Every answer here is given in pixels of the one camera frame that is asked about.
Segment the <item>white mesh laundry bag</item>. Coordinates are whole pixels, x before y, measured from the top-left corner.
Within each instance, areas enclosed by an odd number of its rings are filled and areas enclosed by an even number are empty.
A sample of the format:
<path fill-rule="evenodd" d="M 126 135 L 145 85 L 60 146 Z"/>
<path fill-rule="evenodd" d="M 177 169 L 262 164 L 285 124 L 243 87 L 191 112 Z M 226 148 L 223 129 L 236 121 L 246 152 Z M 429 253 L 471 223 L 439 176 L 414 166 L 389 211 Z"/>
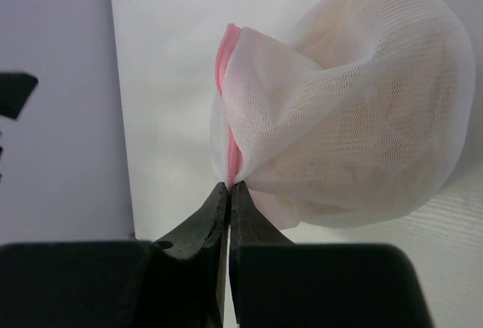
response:
<path fill-rule="evenodd" d="M 229 25 L 215 66 L 215 176 L 279 228 L 348 228 L 426 204 L 455 168 L 475 93 L 442 0 L 321 0 L 290 44 Z"/>

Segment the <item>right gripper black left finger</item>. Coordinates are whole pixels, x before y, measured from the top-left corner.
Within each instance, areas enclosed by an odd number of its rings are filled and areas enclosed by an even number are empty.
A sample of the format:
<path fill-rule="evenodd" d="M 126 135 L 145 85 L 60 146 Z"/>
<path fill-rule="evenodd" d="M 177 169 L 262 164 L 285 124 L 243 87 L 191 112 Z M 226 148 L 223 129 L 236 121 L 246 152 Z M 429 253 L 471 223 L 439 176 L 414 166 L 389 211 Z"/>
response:
<path fill-rule="evenodd" d="M 222 327 L 229 191 L 215 185 L 203 205 L 152 244 L 143 280 L 144 327 Z"/>

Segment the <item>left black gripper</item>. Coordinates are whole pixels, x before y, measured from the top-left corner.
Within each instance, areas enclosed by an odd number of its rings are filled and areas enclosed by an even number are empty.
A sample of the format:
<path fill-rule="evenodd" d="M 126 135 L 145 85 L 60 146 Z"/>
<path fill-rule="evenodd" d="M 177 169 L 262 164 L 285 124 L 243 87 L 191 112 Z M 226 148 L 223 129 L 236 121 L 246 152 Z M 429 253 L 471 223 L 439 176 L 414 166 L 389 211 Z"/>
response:
<path fill-rule="evenodd" d="M 27 72 L 1 72 L 1 116 L 16 121 L 38 85 Z"/>

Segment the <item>beige bra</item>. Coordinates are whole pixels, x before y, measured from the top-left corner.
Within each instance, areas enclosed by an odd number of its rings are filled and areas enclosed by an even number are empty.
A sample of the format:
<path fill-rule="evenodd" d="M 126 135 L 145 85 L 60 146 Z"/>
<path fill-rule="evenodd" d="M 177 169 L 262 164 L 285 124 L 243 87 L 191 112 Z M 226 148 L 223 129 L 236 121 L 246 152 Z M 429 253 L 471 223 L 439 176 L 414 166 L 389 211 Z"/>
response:
<path fill-rule="evenodd" d="M 254 187 L 320 225 L 361 225 L 422 207 L 454 169 L 475 89 L 468 35 L 451 16 L 384 23 L 368 66 Z"/>

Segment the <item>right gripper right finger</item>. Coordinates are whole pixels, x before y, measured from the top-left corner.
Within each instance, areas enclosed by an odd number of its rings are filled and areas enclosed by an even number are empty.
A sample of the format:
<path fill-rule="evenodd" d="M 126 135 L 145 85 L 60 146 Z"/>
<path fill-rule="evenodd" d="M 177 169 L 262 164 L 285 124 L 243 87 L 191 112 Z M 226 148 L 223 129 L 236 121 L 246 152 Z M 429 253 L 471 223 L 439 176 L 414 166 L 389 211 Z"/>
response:
<path fill-rule="evenodd" d="M 285 267 L 296 245 L 256 207 L 245 183 L 231 191 L 229 282 L 240 327 L 288 327 L 293 317 Z"/>

